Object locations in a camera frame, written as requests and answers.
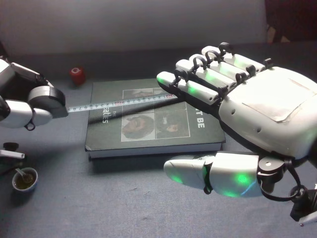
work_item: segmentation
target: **black book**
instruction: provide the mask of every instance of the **black book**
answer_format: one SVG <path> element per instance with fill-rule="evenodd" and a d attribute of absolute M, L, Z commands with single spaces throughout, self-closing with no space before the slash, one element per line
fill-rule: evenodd
<path fill-rule="evenodd" d="M 156 79 L 97 82 L 91 103 L 163 93 Z M 94 159 L 216 151 L 224 141 L 217 119 L 172 99 L 90 111 L 85 149 Z"/>

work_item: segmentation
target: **gray fabric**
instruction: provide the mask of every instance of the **gray fabric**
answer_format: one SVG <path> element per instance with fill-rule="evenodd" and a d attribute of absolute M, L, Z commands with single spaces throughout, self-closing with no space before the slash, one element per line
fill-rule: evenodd
<path fill-rule="evenodd" d="M 308 58 L 316 55 L 316 43 L 250 45 L 238 50 L 254 60 L 271 56 L 277 65 L 317 79 L 317 60 Z M 51 67 L 48 80 L 66 94 L 68 106 L 88 103 L 92 81 L 105 79 L 93 76 L 82 87 L 75 88 L 66 73 L 58 72 L 56 66 L 59 63 L 56 61 L 51 65 L 52 57 L 46 59 L 39 62 L 41 67 L 33 69 L 41 71 Z M 169 70 L 168 65 L 171 66 L 174 59 L 158 61 L 158 68 L 166 66 Z M 29 57 L 19 59 L 18 63 L 36 66 L 37 60 L 39 58 Z M 86 60 L 89 65 L 89 60 L 94 59 L 87 57 Z M 145 61 L 142 59 L 138 63 L 147 65 Z M 136 71 L 131 72 L 131 77 L 137 77 L 141 67 L 138 63 L 133 63 Z M 55 69 L 59 79 L 52 80 Z M 92 72 L 92 69 L 87 67 L 87 71 Z M 155 77 L 154 73 L 156 70 L 149 75 L 140 73 L 140 77 Z M 264 197 L 238 199 L 216 193 L 205 195 L 203 191 L 171 181 L 162 171 L 169 157 L 89 163 L 84 152 L 87 120 L 88 112 L 82 112 L 54 119 L 32 132 L 0 128 L 0 142 L 20 143 L 19 151 L 29 156 L 27 166 L 34 167 L 39 174 L 34 193 L 23 197 L 12 192 L 13 173 L 0 178 L 1 238 L 315 236 L 315 225 L 301 228 L 289 217 L 292 202 L 273 202 Z M 224 150 L 246 151 L 233 139 L 228 136 L 226 139 Z M 313 188 L 316 169 L 305 163 L 297 171 L 302 183 Z M 285 196 L 294 185 L 286 173 L 276 185 L 274 194 Z"/>

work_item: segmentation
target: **dark liquid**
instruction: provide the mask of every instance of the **dark liquid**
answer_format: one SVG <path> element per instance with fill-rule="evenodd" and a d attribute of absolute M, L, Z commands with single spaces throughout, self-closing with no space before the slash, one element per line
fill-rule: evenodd
<path fill-rule="evenodd" d="M 27 188 L 29 188 L 30 186 L 32 186 L 32 184 L 34 184 L 36 175 L 35 175 L 34 173 L 32 173 L 32 172 L 27 172 L 26 174 L 32 175 L 32 176 L 33 176 L 33 179 L 32 179 L 30 182 L 25 183 L 25 182 L 23 181 L 22 176 L 21 176 L 21 175 L 18 175 L 18 178 L 17 178 L 16 181 L 15 181 L 15 185 L 16 185 L 16 187 L 17 187 L 18 189 L 27 189 Z"/>

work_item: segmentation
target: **robotic hand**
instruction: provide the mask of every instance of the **robotic hand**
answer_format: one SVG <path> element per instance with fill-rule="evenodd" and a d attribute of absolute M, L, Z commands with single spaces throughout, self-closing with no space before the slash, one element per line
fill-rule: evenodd
<path fill-rule="evenodd" d="M 68 115 L 64 94 L 43 75 L 0 58 L 0 126 L 34 130 L 53 118 Z M 0 162 L 12 164 L 25 158 L 17 144 L 5 143 Z"/>
<path fill-rule="evenodd" d="M 295 167 L 317 168 L 317 84 L 307 77 L 238 55 L 228 43 L 161 72 L 158 84 L 193 107 L 216 117 L 222 129 L 254 153 L 217 152 L 180 156 L 164 171 L 174 181 L 231 197 L 265 196 L 294 202 L 291 217 L 301 226 L 317 222 L 317 187 L 307 190 Z M 271 195 L 288 170 L 297 186 L 288 197 Z"/>

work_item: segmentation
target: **spoon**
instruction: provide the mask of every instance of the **spoon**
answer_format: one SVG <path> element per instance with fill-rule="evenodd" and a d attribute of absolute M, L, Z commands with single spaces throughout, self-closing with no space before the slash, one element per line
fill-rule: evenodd
<path fill-rule="evenodd" d="M 25 183 L 30 183 L 33 181 L 33 176 L 31 174 L 26 174 L 24 173 L 22 170 L 20 170 L 19 168 L 15 169 L 19 174 L 21 174 L 22 179 Z"/>

